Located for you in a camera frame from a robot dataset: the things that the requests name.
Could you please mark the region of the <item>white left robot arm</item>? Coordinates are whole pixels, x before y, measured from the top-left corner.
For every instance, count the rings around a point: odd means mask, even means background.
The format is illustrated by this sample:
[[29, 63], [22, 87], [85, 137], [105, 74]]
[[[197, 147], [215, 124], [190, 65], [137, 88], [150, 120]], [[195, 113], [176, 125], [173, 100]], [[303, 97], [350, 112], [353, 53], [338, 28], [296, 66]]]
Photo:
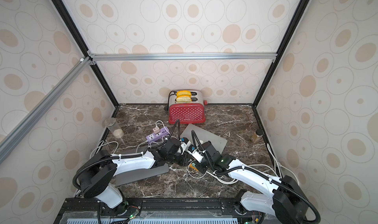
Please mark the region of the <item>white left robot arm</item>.
[[114, 176], [136, 170], [150, 170], [166, 164], [185, 166], [196, 145], [186, 137], [169, 138], [161, 145], [134, 154], [111, 155], [100, 152], [76, 172], [72, 183], [84, 198], [95, 198], [114, 209], [124, 202], [124, 196], [110, 181]]

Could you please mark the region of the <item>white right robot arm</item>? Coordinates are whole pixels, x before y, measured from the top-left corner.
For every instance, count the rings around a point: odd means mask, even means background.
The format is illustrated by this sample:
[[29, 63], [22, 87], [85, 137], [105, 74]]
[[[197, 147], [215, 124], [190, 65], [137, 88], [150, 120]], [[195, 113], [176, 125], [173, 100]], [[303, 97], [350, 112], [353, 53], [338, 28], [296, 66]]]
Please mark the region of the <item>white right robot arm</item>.
[[210, 141], [200, 144], [182, 139], [182, 149], [191, 155], [201, 173], [227, 176], [259, 193], [245, 191], [236, 201], [238, 213], [260, 211], [274, 215], [282, 224], [318, 224], [321, 215], [299, 185], [289, 176], [280, 178], [260, 172], [231, 155], [221, 155]]

